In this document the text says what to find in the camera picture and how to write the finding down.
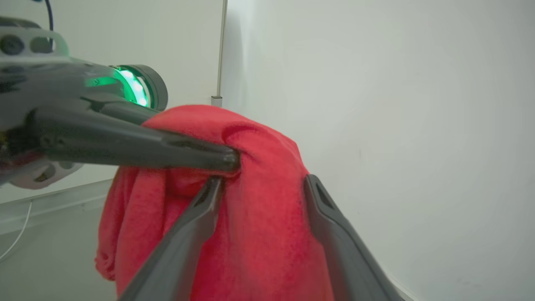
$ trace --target cloth fold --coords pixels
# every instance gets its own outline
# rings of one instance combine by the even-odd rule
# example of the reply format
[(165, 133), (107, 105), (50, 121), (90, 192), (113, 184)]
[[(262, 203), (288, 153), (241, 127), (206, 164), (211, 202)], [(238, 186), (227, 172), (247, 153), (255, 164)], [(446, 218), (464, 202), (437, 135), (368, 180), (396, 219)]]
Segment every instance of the cloth fold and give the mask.
[[(182, 106), (143, 126), (240, 152), (226, 177), (213, 236), (203, 245), (191, 300), (332, 300), (323, 248), (308, 226), (295, 142), (228, 110)], [(204, 185), (209, 170), (121, 167), (98, 230), (96, 268), (121, 294)]]

